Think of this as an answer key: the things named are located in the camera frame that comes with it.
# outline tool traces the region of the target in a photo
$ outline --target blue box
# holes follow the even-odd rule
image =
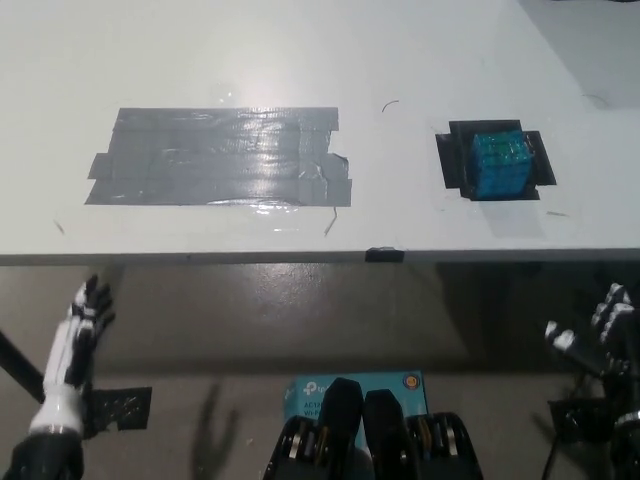
[[[337,378],[355,380],[362,388],[363,396],[371,390],[389,389],[400,402],[405,417],[428,413],[427,398],[422,372],[349,373],[340,375],[303,375],[296,377],[284,395],[285,422],[295,415],[317,419],[324,392]],[[356,448],[367,454],[369,449],[360,421]]]
[[[529,179],[533,155],[521,131],[477,134],[472,162],[479,200],[517,197]]]

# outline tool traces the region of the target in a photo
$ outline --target blue cube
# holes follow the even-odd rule
[[[527,185],[532,162],[521,131],[477,134],[471,149],[476,198],[518,197]]]

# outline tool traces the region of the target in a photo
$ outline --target gray floor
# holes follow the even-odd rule
[[[88,442],[86,478],[258,479],[296,373],[403,368],[425,371],[432,411],[463,418],[486,478],[539,478],[550,445],[546,402],[572,382],[558,373],[540,325],[579,318],[575,292],[594,290],[593,269],[127,268],[97,386],[153,386],[150,423],[147,431]],[[71,295],[93,270],[0,269],[2,330],[38,366]],[[0,404],[0,452],[8,459],[35,405],[4,374]],[[553,478],[607,478],[603,455],[565,452]]]

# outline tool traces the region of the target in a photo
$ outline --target gray duct tape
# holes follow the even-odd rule
[[[114,130],[338,130],[337,108],[121,108]]]
[[[97,180],[88,205],[351,205],[351,180]]]
[[[116,164],[129,167],[113,168],[114,158],[108,153],[96,155],[90,179],[303,179],[347,180],[349,162],[338,155],[320,156],[297,154],[255,153],[213,155],[188,151],[158,152],[150,161],[146,158],[118,157]]]
[[[335,108],[121,109],[88,204],[348,206]]]
[[[329,150],[330,132],[282,130],[278,132],[218,132],[207,130],[117,131],[109,153],[149,153],[188,150],[216,154],[285,153],[321,154]]]

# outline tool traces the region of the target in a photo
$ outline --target white surface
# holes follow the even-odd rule
[[[4,0],[0,261],[638,257],[638,24],[600,1]],[[220,106],[339,107],[352,207],[326,237],[330,208],[83,205],[120,107]],[[434,131],[487,118],[542,132],[540,201],[444,189]]]

